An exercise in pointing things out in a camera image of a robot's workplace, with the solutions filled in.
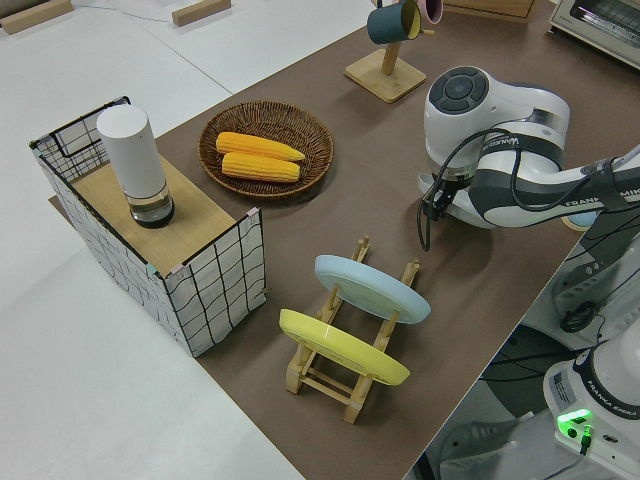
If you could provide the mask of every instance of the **brown table mat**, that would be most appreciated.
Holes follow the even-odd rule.
[[[267,303],[199,361],[305,477],[402,478],[579,238],[560,220],[488,231],[445,219],[434,225],[432,250],[422,252],[416,176],[427,167],[429,85],[449,68],[475,65],[501,81],[555,91],[572,109],[567,166],[626,153],[638,142],[638,73],[547,33],[552,7],[538,2],[524,25],[445,14],[436,35],[402,44],[399,57],[427,81],[394,104],[343,74],[378,48],[361,29],[159,138],[160,152],[231,215],[263,209]],[[216,113],[251,100],[295,104],[328,127],[335,160],[315,196],[255,202],[205,174],[200,132]],[[349,256],[365,234],[375,268],[399,277],[407,261],[420,260],[414,286],[433,313],[396,327],[387,352],[411,376],[398,387],[374,384],[350,425],[331,398],[308,387],[298,396],[285,391],[295,343],[279,330],[278,315],[281,308],[315,314],[327,294],[314,277],[315,257]],[[379,322],[345,305],[334,325],[373,340]]]

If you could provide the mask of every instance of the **dark teal mug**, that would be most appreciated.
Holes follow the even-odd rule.
[[[367,19],[367,32],[373,43],[413,40],[420,34],[420,8],[414,0],[401,0],[386,7],[378,0],[376,7]]]

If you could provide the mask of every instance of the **blue plate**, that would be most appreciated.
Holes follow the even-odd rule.
[[[329,291],[365,312],[399,323],[419,323],[431,313],[429,303],[411,287],[364,263],[334,255],[316,258],[316,277]]]

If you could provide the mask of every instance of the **mug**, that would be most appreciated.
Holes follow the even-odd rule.
[[[367,19],[367,32],[373,43],[413,40],[420,33],[420,9],[414,0],[401,0],[386,7],[378,0],[376,7]]]
[[[442,19],[442,0],[417,0],[420,14],[429,23],[438,23]]]

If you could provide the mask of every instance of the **green indicator light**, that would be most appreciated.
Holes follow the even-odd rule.
[[[591,410],[581,408],[574,412],[563,413],[558,416],[558,429],[565,435],[569,436],[569,429],[575,427],[576,424],[584,422],[587,418],[591,418]],[[591,427],[585,428],[585,435],[590,435]]]

